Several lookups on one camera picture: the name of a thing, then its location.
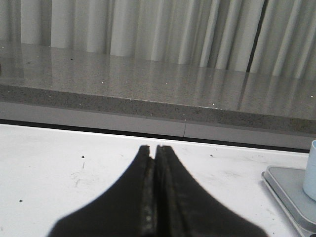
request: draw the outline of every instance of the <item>black clamp jaw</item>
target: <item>black clamp jaw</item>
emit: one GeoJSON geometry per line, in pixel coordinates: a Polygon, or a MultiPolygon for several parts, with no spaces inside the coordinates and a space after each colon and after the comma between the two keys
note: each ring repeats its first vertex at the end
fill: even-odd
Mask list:
{"type": "Polygon", "coordinates": [[[105,193],[59,220],[48,237],[267,237],[205,191],[169,146],[141,146],[105,193]]]}

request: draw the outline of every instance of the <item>gray speckled countertop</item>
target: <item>gray speckled countertop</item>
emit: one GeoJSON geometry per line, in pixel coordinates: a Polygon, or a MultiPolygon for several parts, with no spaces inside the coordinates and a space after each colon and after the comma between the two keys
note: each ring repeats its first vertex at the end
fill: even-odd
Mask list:
{"type": "Polygon", "coordinates": [[[316,134],[316,80],[0,41],[0,101],[316,134]]]}

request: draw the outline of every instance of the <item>metal tray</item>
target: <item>metal tray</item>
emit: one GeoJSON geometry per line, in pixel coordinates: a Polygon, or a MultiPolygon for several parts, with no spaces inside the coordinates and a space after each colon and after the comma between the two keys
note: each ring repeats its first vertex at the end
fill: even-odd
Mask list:
{"type": "Polygon", "coordinates": [[[303,191],[305,170],[268,166],[263,180],[302,237],[316,237],[316,201],[303,191]]]}

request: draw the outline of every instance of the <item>light blue cup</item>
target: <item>light blue cup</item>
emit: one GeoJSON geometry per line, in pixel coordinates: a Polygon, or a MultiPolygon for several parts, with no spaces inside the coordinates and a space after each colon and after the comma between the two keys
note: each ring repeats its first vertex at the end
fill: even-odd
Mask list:
{"type": "Polygon", "coordinates": [[[312,141],[310,156],[308,157],[305,171],[303,190],[309,197],[316,200],[316,140],[312,141]]]}

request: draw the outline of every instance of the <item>white curtain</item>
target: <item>white curtain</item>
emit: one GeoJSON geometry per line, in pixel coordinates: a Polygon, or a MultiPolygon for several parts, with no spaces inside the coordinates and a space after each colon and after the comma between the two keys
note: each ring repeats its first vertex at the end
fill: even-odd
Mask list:
{"type": "Polygon", "coordinates": [[[316,0],[0,0],[0,40],[316,79],[316,0]]]}

